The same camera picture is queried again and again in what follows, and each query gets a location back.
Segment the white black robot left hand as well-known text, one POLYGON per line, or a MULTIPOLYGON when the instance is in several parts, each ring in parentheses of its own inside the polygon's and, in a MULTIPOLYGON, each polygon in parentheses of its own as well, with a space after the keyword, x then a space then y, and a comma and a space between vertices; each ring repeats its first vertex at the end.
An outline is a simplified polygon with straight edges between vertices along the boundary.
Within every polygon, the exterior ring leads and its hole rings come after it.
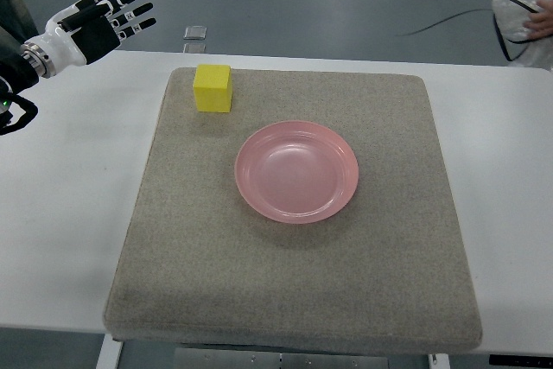
POLYGON ((138 0, 79 0, 53 15, 44 32, 26 40, 22 57, 42 78, 51 78, 70 66, 82 67, 105 57, 122 42, 153 26, 143 16, 153 8, 138 0))

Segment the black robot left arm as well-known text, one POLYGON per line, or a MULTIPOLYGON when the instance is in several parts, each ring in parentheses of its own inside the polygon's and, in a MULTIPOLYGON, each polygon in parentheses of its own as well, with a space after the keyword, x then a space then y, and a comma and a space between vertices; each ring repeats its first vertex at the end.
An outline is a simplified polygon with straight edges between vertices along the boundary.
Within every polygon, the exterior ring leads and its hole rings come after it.
POLYGON ((38 34, 23 0, 1 0, 1 135, 26 127, 37 106, 19 93, 38 83, 38 75, 20 55, 20 46, 38 34))

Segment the person's hand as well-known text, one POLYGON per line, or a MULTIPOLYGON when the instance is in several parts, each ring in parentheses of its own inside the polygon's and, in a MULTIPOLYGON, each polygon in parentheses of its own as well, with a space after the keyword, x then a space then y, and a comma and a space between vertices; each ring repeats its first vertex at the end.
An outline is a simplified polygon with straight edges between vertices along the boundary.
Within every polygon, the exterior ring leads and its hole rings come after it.
POLYGON ((538 12, 530 13, 524 27, 529 30, 528 40, 540 40, 553 34, 552 0, 537 0, 538 12))

